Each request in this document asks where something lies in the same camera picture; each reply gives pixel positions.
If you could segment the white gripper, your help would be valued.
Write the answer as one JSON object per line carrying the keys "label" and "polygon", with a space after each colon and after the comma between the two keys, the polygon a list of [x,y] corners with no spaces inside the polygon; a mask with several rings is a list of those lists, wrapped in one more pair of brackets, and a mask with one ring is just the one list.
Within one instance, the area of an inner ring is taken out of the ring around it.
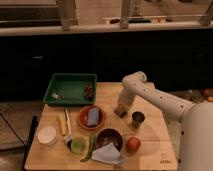
{"label": "white gripper", "polygon": [[135,100],[135,94],[132,92],[123,89],[118,97],[117,107],[115,109],[116,114],[126,114],[131,106],[133,105]]}

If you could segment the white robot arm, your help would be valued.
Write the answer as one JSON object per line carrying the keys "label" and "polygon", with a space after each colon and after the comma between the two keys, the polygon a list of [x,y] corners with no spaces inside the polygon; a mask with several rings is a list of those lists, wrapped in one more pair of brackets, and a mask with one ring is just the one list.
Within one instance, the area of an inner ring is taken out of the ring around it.
{"label": "white robot arm", "polygon": [[127,113],[139,96],[181,124],[178,171],[213,171],[213,103],[194,103],[151,88],[138,71],[122,79],[115,112]]}

